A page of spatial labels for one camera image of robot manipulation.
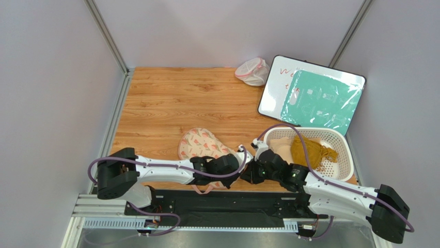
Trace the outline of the floral mesh laundry bag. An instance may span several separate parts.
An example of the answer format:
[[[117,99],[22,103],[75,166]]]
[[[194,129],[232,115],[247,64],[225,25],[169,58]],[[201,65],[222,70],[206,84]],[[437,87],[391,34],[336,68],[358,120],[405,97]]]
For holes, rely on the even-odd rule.
[[[178,147],[178,155],[181,160],[189,160],[193,157],[206,158],[206,162],[219,158],[227,154],[235,154],[236,152],[224,145],[212,132],[205,128],[193,128],[189,130],[181,139]],[[205,165],[195,165],[194,169],[202,169],[207,173]],[[189,185],[198,194],[208,194],[214,188],[209,185],[211,179],[201,174],[195,173],[195,179]]]

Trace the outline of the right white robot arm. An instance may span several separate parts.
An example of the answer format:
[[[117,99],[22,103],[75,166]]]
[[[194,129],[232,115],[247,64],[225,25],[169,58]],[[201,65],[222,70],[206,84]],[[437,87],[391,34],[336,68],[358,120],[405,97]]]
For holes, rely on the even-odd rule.
[[[396,190],[382,184],[378,189],[356,186],[311,172],[307,167],[288,164],[278,154],[266,150],[257,158],[242,155],[246,168],[241,178],[251,184],[276,181],[297,193],[297,208],[316,215],[351,220],[371,228],[374,234],[401,244],[412,232],[407,220],[409,206]]]

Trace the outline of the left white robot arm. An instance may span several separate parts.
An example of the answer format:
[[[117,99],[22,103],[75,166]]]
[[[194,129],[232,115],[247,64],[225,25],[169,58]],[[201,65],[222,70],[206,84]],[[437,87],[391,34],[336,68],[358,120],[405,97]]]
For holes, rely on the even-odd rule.
[[[122,199],[137,208],[153,204],[153,189],[146,182],[174,182],[205,186],[218,182],[226,188],[239,178],[254,157],[243,147],[218,158],[195,156],[184,160],[157,160],[136,155],[134,148],[124,148],[108,157],[95,159],[97,176],[90,179],[97,186],[101,200]]]

